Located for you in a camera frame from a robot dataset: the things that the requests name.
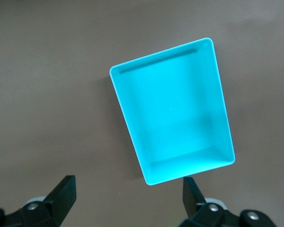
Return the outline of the turquoise plastic bin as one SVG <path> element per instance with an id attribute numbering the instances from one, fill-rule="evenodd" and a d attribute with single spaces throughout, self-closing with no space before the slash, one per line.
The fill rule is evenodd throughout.
<path id="1" fill-rule="evenodd" d="M 212 39 L 115 65 L 109 74 L 148 185 L 235 162 Z"/>

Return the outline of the brown table mat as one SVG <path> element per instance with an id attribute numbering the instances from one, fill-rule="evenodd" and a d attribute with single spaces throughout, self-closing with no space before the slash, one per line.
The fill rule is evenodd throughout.
<path id="1" fill-rule="evenodd" d="M 182 180 L 145 183 L 109 70 L 204 37 L 236 161 L 195 181 L 284 227 L 284 0 L 0 0 L 0 208 L 75 175 L 62 227 L 177 227 Z"/>

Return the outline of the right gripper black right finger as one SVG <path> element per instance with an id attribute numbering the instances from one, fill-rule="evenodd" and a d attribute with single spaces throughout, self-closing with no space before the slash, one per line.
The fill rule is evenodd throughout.
<path id="1" fill-rule="evenodd" d="M 192 177 L 183 178 L 183 204 L 187 213 L 179 227 L 276 227 L 271 218 L 258 210 L 231 213 L 217 200 L 206 201 Z"/>

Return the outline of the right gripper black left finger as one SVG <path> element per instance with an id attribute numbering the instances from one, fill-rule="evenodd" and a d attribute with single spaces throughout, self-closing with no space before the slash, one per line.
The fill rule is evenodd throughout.
<path id="1" fill-rule="evenodd" d="M 60 227 L 76 201 L 76 178 L 65 176 L 46 196 L 29 200 L 17 211 L 0 208 L 0 227 Z"/>

